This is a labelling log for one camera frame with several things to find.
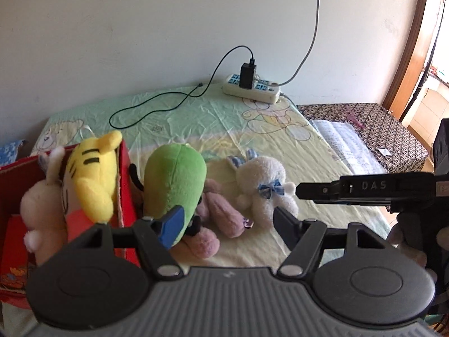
screw head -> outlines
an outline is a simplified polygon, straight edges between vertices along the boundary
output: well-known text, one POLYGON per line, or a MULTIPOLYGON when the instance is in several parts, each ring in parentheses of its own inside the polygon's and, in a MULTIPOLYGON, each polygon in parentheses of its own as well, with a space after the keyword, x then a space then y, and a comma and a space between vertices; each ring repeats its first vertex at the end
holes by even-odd
POLYGON ((299 276, 304 272, 303 268, 298 265, 284 265, 279 269, 279 271, 282 273, 282 275, 288 277, 299 276))
POLYGON ((165 277, 178 276, 181 269, 176 265, 162 265, 158 267, 158 274, 165 277))

blue bow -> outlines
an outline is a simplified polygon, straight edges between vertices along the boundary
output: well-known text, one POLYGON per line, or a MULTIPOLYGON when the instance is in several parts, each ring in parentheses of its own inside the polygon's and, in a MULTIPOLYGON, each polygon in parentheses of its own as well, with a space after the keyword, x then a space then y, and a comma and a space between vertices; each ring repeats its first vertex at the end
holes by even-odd
POLYGON ((261 195, 261 197, 265 199, 271 199, 271 195, 273 193, 276 193, 278 195, 285 194, 284 187, 281 185, 278 179, 271 181, 267 185, 259 185, 257 189, 259 190, 259 194, 261 195))

white cable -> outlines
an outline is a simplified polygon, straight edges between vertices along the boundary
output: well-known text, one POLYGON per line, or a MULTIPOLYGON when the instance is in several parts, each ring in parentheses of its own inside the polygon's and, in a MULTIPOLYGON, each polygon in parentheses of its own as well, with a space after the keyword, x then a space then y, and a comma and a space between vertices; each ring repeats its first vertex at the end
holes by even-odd
POLYGON ((286 80, 286 82, 283 82, 283 83, 270 83, 270 84, 263 83, 264 85, 270 86, 270 87, 284 86, 284 85, 290 83, 296 77, 296 75, 298 74, 299 70, 303 66, 304 62, 306 62, 306 60, 307 60, 308 56, 310 55, 310 52, 311 52, 314 44, 315 44, 315 39, 317 37, 317 31, 318 31, 318 15, 319 15, 319 12, 320 12, 320 0, 317 0, 317 12, 316 12, 316 15, 315 15, 315 30, 313 32, 313 38, 311 40, 311 44, 310 44, 310 47, 309 47, 306 55, 304 56, 303 60, 299 64, 299 66, 296 69, 296 72, 293 74, 293 76, 291 76, 288 80, 286 80))

pink plush toy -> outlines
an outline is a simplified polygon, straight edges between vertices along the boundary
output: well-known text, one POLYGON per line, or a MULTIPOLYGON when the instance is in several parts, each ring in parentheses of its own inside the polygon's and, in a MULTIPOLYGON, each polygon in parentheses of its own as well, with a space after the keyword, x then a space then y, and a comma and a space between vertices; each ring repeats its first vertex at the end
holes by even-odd
MULTIPOLYGON (((201 218, 201 222, 214 222, 229 238, 240 236, 245 230, 246 218, 220 194, 221 185, 212 179, 206 179, 203 191, 201 202, 196 208, 196 214, 201 218)), ((203 226, 193 236, 185 234, 182 241, 199 258, 212 257, 220 248, 220 241, 214 231, 203 226)))
POLYGON ((35 254, 38 266, 67 242, 59 180, 64 153, 63 147, 57 147, 48 157, 45 153, 40 155, 40 163, 48 162, 46 179, 35 183, 20 202, 20 215, 29 229, 23 242, 28 252, 35 254))

white plush bunny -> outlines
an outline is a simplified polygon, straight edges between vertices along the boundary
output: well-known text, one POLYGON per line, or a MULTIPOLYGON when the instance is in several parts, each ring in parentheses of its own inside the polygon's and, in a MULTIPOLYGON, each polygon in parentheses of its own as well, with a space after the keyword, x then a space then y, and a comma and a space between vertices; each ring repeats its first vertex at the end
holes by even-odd
POLYGON ((298 206, 292 196, 295 184, 285 182, 285 168, 277 159, 258 156, 249 149, 246 161, 236 156, 228 156, 228 161, 236 171, 236 180, 243 192, 236 200, 238 210, 251 207, 254 221, 264 229, 273 227, 273 212, 277 206, 298 216, 298 206))
POLYGON ((39 164, 46 171, 46 178, 35 183, 20 202, 20 214, 29 229, 23 242, 28 252, 35 254, 38 266, 67 243, 59 180, 64 154, 63 147, 53 149, 50 156, 40 154, 39 164))

